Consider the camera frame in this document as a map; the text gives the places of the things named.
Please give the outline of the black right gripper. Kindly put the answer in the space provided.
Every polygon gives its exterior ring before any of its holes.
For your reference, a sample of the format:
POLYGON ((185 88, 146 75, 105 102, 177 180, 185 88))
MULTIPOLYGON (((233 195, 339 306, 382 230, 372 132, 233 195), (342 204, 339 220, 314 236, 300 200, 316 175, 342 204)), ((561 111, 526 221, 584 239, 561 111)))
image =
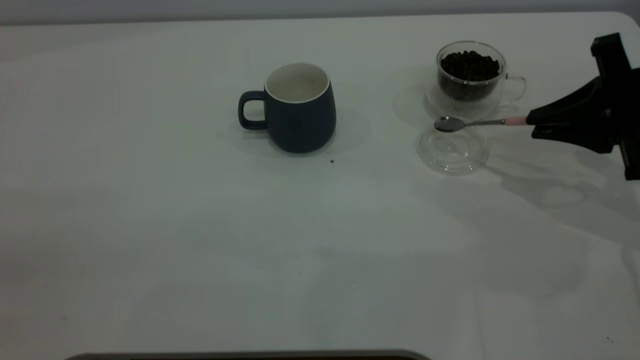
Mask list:
POLYGON ((526 116, 533 139, 563 142, 598 154, 619 147, 626 180, 639 179, 639 80, 621 35, 595 38, 590 46, 599 77, 526 116))

